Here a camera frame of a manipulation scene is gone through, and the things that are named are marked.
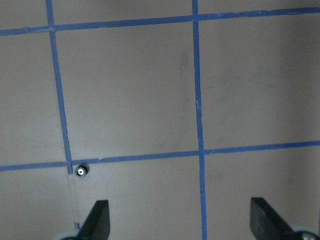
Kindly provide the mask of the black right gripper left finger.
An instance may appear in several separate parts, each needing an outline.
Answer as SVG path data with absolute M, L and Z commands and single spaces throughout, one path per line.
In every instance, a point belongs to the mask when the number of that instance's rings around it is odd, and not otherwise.
M 108 240 L 110 230 L 109 202 L 98 200 L 93 205 L 76 238 L 78 240 Z

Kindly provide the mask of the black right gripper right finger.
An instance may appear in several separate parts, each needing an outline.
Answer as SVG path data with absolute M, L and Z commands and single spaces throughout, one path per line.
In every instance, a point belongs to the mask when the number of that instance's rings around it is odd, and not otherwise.
M 294 230 L 262 197 L 250 199 L 249 227 L 256 240 L 290 240 Z

